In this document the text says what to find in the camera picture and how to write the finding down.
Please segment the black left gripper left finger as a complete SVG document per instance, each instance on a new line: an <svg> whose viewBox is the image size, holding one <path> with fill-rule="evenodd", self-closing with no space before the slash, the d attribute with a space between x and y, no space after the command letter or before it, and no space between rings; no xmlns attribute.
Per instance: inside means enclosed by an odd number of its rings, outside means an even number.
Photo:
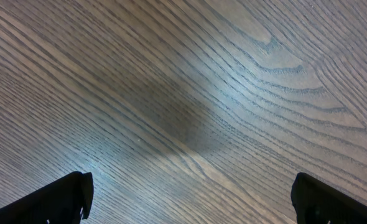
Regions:
<svg viewBox="0 0 367 224"><path fill-rule="evenodd" d="M72 172L0 208L0 224L79 224L90 215L92 173Z"/></svg>

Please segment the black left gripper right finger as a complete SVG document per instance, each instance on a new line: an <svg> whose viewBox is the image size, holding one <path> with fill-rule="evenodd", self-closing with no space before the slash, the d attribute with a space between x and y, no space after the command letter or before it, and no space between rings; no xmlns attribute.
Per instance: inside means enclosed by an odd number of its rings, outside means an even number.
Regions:
<svg viewBox="0 0 367 224"><path fill-rule="evenodd" d="M304 172L290 193L298 224L367 224L367 206Z"/></svg>

